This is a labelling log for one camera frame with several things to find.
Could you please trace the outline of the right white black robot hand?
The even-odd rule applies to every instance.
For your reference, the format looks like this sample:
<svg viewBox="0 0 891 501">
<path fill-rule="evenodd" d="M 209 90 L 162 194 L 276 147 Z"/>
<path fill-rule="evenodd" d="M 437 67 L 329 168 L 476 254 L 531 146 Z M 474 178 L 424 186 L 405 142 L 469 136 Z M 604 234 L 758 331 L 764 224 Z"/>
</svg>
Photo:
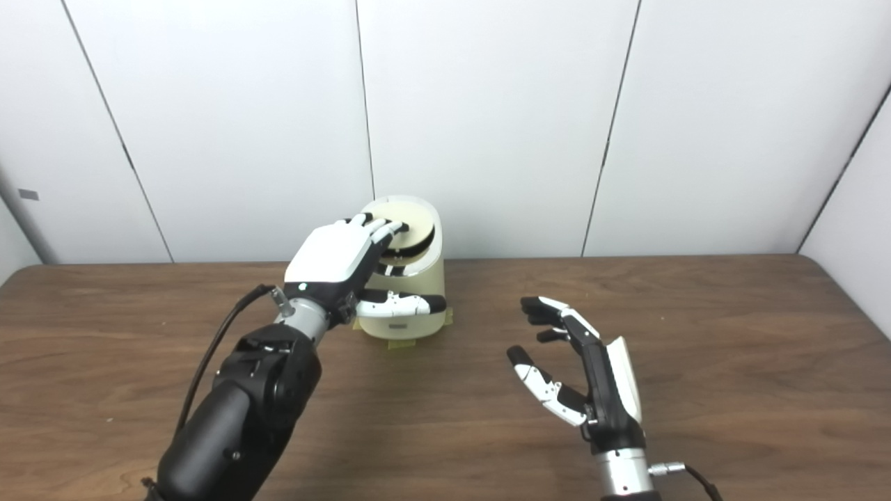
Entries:
<svg viewBox="0 0 891 501">
<path fill-rule="evenodd" d="M 515 345 L 507 356 L 532 396 L 557 418 L 579 428 L 593 454 L 646 448 L 642 405 L 624 337 L 604 342 L 579 311 L 556 299 L 524 297 L 521 309 L 532 326 L 548 326 L 537 334 L 538 342 L 571 346 L 581 358 L 588 385 L 582 393 L 561 383 Z"/>
</svg>

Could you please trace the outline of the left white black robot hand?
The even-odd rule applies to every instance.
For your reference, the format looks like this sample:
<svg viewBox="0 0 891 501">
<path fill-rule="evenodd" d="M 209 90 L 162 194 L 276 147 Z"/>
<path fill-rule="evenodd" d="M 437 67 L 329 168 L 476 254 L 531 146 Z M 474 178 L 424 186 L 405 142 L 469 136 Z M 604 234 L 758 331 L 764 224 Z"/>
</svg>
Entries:
<svg viewBox="0 0 891 501">
<path fill-rule="evenodd" d="M 442 295 L 370 289 L 368 283 L 389 245 L 411 226 L 365 212 L 319 226 L 286 267 L 287 306 L 315 305 L 328 328 L 356 317 L 432 316 L 448 309 Z"/>
</svg>

